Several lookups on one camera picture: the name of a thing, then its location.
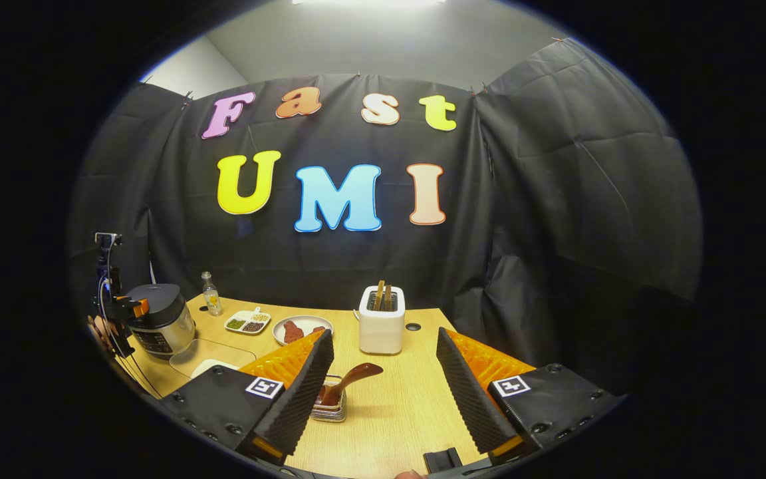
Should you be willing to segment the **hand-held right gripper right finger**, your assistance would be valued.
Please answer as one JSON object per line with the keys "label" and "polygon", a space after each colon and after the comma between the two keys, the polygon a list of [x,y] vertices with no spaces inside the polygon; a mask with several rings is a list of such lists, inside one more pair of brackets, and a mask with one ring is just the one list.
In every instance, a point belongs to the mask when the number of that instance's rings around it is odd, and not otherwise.
{"label": "hand-held right gripper right finger", "polygon": [[625,400],[562,364],[533,367],[445,328],[436,357],[472,442],[493,466],[553,448]]}

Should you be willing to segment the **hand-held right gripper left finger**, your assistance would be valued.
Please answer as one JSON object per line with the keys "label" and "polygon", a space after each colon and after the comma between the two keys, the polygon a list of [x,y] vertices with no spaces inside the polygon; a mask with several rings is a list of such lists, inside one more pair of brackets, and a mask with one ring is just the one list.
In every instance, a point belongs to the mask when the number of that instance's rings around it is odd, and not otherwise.
{"label": "hand-held right gripper left finger", "polygon": [[192,379],[158,401],[180,426],[244,456],[283,466],[295,453],[334,358],[332,333],[317,331],[303,347],[294,379],[224,369]]}

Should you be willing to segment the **grey rice cooker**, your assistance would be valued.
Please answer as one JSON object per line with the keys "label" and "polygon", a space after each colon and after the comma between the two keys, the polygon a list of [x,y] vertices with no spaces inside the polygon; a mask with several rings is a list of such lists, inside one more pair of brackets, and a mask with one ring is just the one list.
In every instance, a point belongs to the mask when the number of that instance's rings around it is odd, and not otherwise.
{"label": "grey rice cooker", "polygon": [[145,351],[170,358],[185,351],[195,339],[195,321],[179,285],[149,284],[131,289],[133,300],[145,299],[148,311],[126,324]]}

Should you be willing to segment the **brown wooden spoon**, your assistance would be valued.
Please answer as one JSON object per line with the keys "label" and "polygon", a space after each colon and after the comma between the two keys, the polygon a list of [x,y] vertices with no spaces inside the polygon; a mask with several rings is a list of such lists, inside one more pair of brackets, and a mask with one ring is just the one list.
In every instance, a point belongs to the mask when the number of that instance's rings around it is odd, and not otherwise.
{"label": "brown wooden spoon", "polygon": [[377,364],[370,362],[359,364],[358,366],[353,367],[352,370],[338,382],[338,384],[323,385],[317,395],[315,406],[324,409],[335,409],[335,407],[340,406],[342,397],[348,386],[355,384],[359,380],[371,378],[383,372],[384,369]]}

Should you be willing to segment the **clear rice container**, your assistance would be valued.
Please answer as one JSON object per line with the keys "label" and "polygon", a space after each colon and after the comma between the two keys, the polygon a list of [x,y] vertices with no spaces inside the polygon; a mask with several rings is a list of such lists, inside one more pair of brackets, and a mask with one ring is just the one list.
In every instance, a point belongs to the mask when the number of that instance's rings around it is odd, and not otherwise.
{"label": "clear rice container", "polygon": [[238,370],[257,359],[245,349],[207,339],[194,339],[185,351],[170,357],[168,364],[186,378],[194,379],[214,367]]}

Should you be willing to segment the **white rice heap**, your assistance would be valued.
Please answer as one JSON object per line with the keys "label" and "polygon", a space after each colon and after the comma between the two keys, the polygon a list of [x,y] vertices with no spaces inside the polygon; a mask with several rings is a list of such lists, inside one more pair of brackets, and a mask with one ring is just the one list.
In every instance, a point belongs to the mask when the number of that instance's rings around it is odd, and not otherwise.
{"label": "white rice heap", "polygon": [[190,374],[190,378],[195,379],[201,374],[208,373],[208,372],[213,372],[213,373],[221,372],[224,369],[237,370],[238,368],[239,368],[238,366],[225,361],[219,361],[216,359],[207,359],[200,362],[200,364],[198,364],[194,368],[194,370],[192,370]]}

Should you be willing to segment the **round white plate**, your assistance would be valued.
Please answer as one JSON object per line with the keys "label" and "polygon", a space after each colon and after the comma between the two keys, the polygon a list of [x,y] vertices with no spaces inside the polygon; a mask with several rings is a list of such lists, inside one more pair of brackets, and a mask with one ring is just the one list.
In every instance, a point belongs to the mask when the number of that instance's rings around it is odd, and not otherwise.
{"label": "round white plate", "polygon": [[281,319],[279,322],[274,324],[273,327],[274,340],[276,340],[280,346],[286,345],[286,343],[283,342],[283,333],[285,333],[285,328],[283,325],[285,324],[285,321],[294,321],[295,324],[298,325],[298,327],[300,327],[304,333],[306,333],[306,337],[310,336],[310,334],[313,333],[313,328],[319,327],[319,325],[322,325],[322,327],[326,327],[327,330],[332,331],[332,324],[327,321],[327,319],[323,319],[322,317],[313,315],[296,315],[286,319]]}

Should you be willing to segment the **small clear glass bottle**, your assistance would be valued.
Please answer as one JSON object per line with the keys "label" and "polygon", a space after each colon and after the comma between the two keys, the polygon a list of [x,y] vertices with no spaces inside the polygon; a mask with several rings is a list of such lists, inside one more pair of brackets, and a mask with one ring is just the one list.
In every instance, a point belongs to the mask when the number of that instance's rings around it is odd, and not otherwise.
{"label": "small clear glass bottle", "polygon": [[223,315],[224,309],[221,304],[221,296],[219,296],[219,291],[217,290],[215,282],[213,282],[212,273],[203,271],[203,273],[201,273],[201,279],[203,280],[203,299],[207,311],[213,316]]}

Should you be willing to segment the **white divided bean dish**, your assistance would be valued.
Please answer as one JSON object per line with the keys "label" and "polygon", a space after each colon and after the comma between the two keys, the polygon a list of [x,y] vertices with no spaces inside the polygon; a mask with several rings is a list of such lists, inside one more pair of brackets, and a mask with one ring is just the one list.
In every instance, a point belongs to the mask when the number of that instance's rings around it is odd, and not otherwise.
{"label": "white divided bean dish", "polygon": [[252,311],[238,311],[226,319],[223,327],[226,331],[244,335],[258,335],[271,321],[270,313],[264,313],[260,307]]}

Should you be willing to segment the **white toaster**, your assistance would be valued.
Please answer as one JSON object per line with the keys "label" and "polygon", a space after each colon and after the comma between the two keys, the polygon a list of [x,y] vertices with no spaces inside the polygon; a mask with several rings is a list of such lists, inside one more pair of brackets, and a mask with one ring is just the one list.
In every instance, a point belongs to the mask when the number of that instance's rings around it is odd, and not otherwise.
{"label": "white toaster", "polygon": [[378,285],[368,286],[355,311],[358,319],[358,345],[360,351],[371,355],[396,355],[402,350],[402,331],[405,325],[406,303],[399,287],[392,286],[392,311],[373,310]]}

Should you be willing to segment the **ceiling light panel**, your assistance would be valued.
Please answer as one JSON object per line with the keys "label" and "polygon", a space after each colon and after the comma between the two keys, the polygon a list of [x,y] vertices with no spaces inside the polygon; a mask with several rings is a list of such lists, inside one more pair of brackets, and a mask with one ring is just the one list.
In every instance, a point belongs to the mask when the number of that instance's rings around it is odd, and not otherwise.
{"label": "ceiling light panel", "polygon": [[444,4],[449,0],[290,0],[292,4],[338,4],[373,6],[377,8],[424,8],[426,5]]}

